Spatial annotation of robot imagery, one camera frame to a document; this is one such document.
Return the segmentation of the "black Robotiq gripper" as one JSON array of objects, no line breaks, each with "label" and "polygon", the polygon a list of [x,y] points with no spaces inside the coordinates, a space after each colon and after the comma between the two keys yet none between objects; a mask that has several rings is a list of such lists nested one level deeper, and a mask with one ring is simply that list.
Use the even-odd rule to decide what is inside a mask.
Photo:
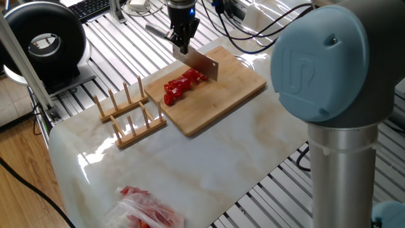
[{"label": "black Robotiq gripper", "polygon": [[200,19],[196,18],[196,5],[191,4],[185,8],[168,6],[168,16],[171,20],[171,30],[166,33],[165,39],[179,47],[182,54],[187,54],[190,40],[200,23]]}]

